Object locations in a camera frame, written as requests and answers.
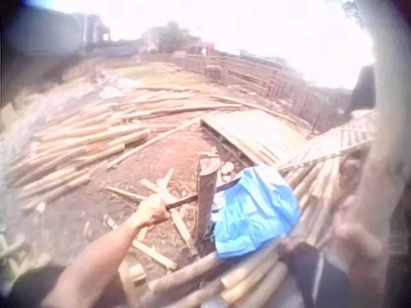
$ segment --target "tree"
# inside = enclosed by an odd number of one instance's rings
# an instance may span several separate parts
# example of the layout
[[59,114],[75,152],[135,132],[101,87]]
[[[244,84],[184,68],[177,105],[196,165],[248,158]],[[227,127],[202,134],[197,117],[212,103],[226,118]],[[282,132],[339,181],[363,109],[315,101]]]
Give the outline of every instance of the tree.
[[177,21],[169,21],[165,27],[159,26],[148,29],[141,39],[146,40],[147,38],[158,40],[160,53],[172,53],[179,50],[184,44],[200,39],[190,35],[188,29],[180,28]]
[[361,19],[360,11],[357,8],[355,1],[341,2],[341,8],[348,18],[353,18],[361,28],[364,28],[364,23]]

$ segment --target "roof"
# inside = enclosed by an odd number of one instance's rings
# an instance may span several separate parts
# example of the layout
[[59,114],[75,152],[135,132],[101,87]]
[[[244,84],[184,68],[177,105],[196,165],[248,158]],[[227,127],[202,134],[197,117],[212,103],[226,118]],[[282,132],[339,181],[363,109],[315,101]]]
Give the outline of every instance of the roof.
[[214,43],[210,42],[202,42],[201,40],[197,40],[195,42],[189,42],[187,44],[182,45],[181,49],[189,49],[189,48],[214,48]]

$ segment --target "blue plastic sheet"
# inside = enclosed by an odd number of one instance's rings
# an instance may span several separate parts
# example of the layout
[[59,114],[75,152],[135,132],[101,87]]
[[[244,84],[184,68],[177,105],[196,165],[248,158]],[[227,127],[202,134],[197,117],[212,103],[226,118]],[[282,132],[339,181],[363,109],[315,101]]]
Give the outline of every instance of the blue plastic sheet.
[[297,198],[275,168],[256,164],[237,176],[238,184],[224,191],[226,206],[214,229],[223,258],[252,252],[288,233],[300,216]]

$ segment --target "machete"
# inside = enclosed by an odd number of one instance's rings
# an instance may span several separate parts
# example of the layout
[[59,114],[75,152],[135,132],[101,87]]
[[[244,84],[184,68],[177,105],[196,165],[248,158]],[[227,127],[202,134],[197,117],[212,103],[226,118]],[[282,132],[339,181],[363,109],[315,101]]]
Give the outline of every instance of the machete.
[[[224,183],[223,185],[217,186],[216,187],[216,193],[219,193],[220,191],[226,191],[230,189],[231,187],[235,186],[241,178],[235,178],[234,180],[231,180],[230,182]],[[190,203],[193,201],[196,201],[198,199],[198,194],[193,194],[191,196],[187,196],[184,198],[179,199],[176,202],[169,203],[166,205],[167,210],[174,209],[175,207],[180,207],[183,204]]]

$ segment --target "hand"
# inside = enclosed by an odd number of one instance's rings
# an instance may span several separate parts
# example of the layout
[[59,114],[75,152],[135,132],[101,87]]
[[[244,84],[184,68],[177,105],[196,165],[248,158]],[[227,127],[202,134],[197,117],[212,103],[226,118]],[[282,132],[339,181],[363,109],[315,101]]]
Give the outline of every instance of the hand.
[[294,252],[298,245],[305,243],[305,241],[303,236],[285,237],[279,243],[278,253],[282,258],[286,259]]
[[383,245],[363,225],[336,222],[331,245],[339,255],[349,261],[349,279],[354,287],[383,287]]
[[152,194],[147,200],[139,205],[134,214],[141,221],[142,226],[156,225],[170,218],[166,204],[158,194]]

